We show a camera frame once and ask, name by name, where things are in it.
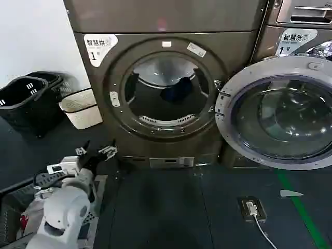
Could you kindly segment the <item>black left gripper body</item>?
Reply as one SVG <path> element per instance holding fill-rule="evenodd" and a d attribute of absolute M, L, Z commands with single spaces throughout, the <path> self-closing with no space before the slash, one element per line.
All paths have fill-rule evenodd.
<path fill-rule="evenodd" d="M 98 164 L 100 159 L 98 156 L 91 156 L 88 154 L 81 155 L 78 157 L 78 164 L 80 169 L 87 169 L 93 175 L 96 175 Z"/>

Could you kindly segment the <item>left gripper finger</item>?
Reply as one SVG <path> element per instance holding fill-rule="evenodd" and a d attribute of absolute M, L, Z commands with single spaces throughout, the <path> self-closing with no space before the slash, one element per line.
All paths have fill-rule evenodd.
<path fill-rule="evenodd" d="M 100 161 L 107 161 L 110 158 L 114 157 L 116 153 L 117 153 L 116 140 L 113 139 L 110 145 L 107 145 L 102 149 L 98 150 L 97 158 Z"/>
<path fill-rule="evenodd" d="M 86 141 L 81 147 L 75 148 L 78 162 L 86 162 L 89 159 L 90 140 Z"/>

